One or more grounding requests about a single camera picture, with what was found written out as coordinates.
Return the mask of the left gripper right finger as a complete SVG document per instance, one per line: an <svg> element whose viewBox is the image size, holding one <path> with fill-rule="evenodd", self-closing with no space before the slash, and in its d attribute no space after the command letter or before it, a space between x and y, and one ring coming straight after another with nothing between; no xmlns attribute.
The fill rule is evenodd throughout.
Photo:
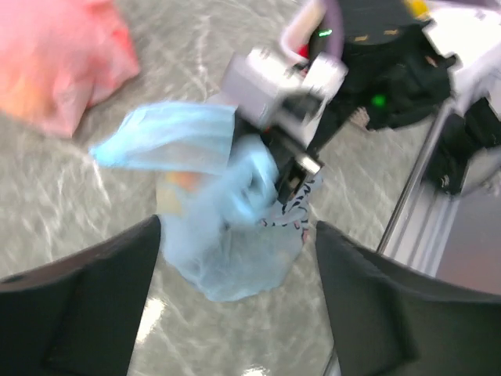
<svg viewBox="0 0 501 376"><path fill-rule="evenodd" d="M499 374L499 296L406 268L327 222L315 251L342 374Z"/></svg>

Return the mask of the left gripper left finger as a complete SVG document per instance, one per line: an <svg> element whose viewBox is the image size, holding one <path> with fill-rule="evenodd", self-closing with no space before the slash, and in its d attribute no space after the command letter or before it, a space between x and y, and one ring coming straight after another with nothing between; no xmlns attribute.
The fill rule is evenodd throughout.
<svg viewBox="0 0 501 376"><path fill-rule="evenodd" d="M160 247L152 216L1 281L3 375L126 375Z"/></svg>

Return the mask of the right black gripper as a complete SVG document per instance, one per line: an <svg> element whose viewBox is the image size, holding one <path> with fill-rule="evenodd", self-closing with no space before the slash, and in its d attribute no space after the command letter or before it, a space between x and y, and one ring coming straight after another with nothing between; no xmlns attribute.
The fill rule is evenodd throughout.
<svg viewBox="0 0 501 376"><path fill-rule="evenodd" d="M255 112L240 104L234 115L234 139L255 134L268 148L278 169L275 179L277 199L285 204L298 193L306 180L315 177L323 167L321 149L341 129L352 114L352 101L346 96L332 99L325 109L322 100L311 93L289 94L279 101L264 125L258 124ZM305 146L294 131L304 131L318 120L318 128Z"/></svg>

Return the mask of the blue plastic bag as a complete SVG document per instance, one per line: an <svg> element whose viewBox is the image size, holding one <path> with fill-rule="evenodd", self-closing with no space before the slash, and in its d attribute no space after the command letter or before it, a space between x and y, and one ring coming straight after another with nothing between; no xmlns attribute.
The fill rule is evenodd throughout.
<svg viewBox="0 0 501 376"><path fill-rule="evenodd" d="M282 284L308 237L320 177L278 201L278 169L257 136L234 142L233 107L164 101L129 113L89 153L108 168L163 172L160 249L199 292L234 302Z"/></svg>

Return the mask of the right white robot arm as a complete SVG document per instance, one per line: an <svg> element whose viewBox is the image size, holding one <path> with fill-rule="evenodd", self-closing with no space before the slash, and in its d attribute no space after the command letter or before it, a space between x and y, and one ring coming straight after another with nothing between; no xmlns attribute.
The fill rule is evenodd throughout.
<svg viewBox="0 0 501 376"><path fill-rule="evenodd" d="M280 35L281 54L234 56L223 89L236 102L236 139L269 149L280 202L322 168L321 149L345 123L442 127L425 179L450 196L474 189L473 156L500 144L489 97L500 72L497 1L307 1Z"/></svg>

